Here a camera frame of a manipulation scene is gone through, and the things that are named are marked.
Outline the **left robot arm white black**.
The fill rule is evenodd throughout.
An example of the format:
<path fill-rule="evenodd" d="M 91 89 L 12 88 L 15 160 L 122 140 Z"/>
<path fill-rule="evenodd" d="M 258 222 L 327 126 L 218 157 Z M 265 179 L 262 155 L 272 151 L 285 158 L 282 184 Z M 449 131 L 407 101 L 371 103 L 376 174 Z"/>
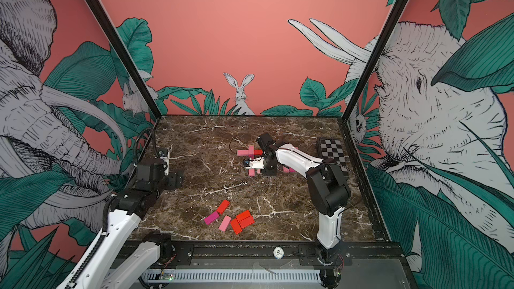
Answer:
<path fill-rule="evenodd" d="M 182 183 L 182 174 L 170 173 L 167 157 L 136 164 L 130 186 L 108 200 L 98 235 L 59 288 L 130 288 L 152 265 L 167 266 L 174 261 L 177 250 L 171 236 L 154 232 L 114 271 L 110 270 L 125 242 L 162 193 Z"/>

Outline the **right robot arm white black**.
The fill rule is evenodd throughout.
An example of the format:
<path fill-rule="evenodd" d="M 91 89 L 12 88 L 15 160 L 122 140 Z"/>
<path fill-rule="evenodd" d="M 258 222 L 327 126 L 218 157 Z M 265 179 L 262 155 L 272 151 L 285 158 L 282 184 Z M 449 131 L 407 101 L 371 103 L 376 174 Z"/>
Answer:
<path fill-rule="evenodd" d="M 268 133 L 258 136 L 256 141 L 262 156 L 250 160 L 250 168 L 260 169 L 264 176 L 275 176 L 282 165 L 306 179 L 311 202 L 319 213 L 317 259 L 324 266 L 334 265 L 344 255 L 342 213 L 352 196 L 341 167 L 333 159 L 316 158 L 290 143 L 277 143 Z"/>

